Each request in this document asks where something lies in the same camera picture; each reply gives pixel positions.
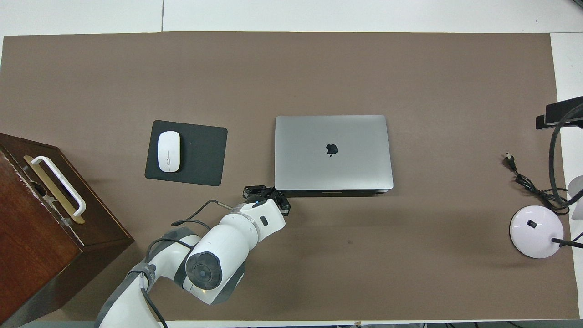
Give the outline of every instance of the silver laptop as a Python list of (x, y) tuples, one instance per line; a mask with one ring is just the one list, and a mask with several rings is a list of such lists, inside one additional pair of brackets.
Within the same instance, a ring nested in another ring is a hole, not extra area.
[(278, 116), (275, 188), (321, 193), (393, 188), (386, 118)]

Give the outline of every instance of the black mouse pad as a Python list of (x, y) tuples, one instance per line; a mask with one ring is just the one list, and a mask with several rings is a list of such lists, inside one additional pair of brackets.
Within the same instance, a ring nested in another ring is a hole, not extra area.
[[(172, 173), (164, 172), (158, 166), (158, 137), (165, 131), (180, 134), (180, 168)], [(226, 128), (154, 121), (144, 175), (148, 179), (219, 186), (226, 146)]]

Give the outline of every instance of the mouse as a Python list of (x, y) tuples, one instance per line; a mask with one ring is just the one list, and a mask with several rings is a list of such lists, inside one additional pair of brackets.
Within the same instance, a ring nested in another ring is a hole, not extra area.
[(180, 168), (180, 134), (165, 131), (158, 137), (158, 166), (160, 170), (173, 173)]

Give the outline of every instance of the wooden box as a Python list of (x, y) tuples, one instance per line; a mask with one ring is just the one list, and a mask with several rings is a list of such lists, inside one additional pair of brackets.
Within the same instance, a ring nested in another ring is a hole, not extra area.
[(2, 328), (60, 308), (133, 241), (58, 148), (0, 134)]

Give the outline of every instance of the brown table surface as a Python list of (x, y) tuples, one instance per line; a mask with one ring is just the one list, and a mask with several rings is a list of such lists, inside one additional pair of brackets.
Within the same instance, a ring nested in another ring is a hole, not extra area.
[[(313, 114), (385, 115), (395, 188), (292, 198), (228, 302), (159, 280), (151, 295), (167, 320), (578, 318), (571, 250), (529, 259), (508, 234), (514, 212), (539, 202), (503, 154), (548, 184), (551, 131), (534, 119), (555, 90), (548, 34), (5, 37), (0, 131), (60, 147), (136, 240), (45, 319), (93, 320), (171, 222), (273, 185), (275, 117)], [(226, 127), (222, 184), (146, 179), (154, 120)]]

